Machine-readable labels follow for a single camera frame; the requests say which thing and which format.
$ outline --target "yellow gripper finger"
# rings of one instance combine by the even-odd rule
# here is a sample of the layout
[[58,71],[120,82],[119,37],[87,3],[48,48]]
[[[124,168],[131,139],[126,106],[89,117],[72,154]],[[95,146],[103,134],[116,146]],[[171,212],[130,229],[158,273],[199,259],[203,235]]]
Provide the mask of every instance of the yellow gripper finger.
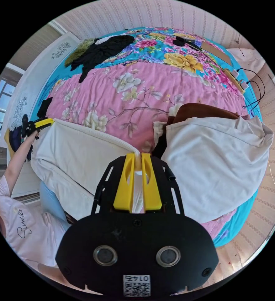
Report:
[[132,213],[134,188],[135,154],[126,155],[118,190],[115,195],[113,207],[116,210]]
[[154,174],[150,154],[141,154],[141,164],[143,172],[143,194],[144,212],[160,210],[162,207],[156,177]]

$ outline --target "pink quilt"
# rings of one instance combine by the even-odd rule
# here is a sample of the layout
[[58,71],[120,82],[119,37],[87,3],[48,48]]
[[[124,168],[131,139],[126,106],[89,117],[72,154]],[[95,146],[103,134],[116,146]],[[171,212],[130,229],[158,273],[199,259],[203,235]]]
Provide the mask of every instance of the pink quilt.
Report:
[[[166,122],[185,103],[204,103],[247,115],[239,91],[175,66],[136,62],[93,69],[82,83],[80,76],[55,84],[48,96],[53,99],[47,117],[106,132],[140,152],[154,148],[153,121]],[[215,238],[234,213],[203,226]]]

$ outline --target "white t-shirt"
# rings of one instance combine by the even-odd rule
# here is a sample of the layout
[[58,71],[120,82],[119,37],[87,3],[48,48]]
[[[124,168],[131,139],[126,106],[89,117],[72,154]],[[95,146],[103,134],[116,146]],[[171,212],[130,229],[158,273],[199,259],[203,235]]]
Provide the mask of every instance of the white t-shirt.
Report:
[[56,265],[64,228],[51,214],[41,214],[37,208],[11,198],[5,176],[0,180],[0,216],[8,244],[23,261],[36,270],[38,263]]

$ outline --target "cardboard box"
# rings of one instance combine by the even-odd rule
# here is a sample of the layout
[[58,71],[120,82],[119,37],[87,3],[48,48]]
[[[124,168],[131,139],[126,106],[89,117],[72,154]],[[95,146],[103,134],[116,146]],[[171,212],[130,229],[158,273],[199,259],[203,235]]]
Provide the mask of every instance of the cardboard box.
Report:
[[219,59],[223,60],[225,63],[228,63],[230,66],[232,66],[231,61],[230,61],[230,57],[225,54],[224,52],[222,52],[221,50],[213,47],[210,44],[207,44],[206,42],[202,42],[201,44],[201,49],[215,55],[216,57],[218,57]]

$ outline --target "floral bedspread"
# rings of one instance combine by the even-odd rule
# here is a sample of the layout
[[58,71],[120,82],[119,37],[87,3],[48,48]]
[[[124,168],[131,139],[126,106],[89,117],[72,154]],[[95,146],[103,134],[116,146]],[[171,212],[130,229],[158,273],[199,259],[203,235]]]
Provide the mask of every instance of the floral bedspread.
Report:
[[[81,84],[82,67],[72,72],[63,64],[57,68],[60,75],[54,72],[42,93],[44,99],[50,91],[48,97],[53,98],[47,117],[106,132],[140,152],[151,152],[153,121],[166,122],[184,103],[204,103],[247,115],[244,97],[220,70],[225,62],[172,43],[175,34],[211,42],[168,28],[137,28],[118,34],[123,32],[133,35],[134,43],[97,65]],[[235,212],[203,226],[213,239],[226,236],[226,231],[220,231]]]
[[247,114],[241,94],[166,64],[137,62],[93,69],[81,84],[79,77],[54,86],[47,117],[106,132],[140,152],[151,152],[154,147],[153,121],[166,122],[184,103]]

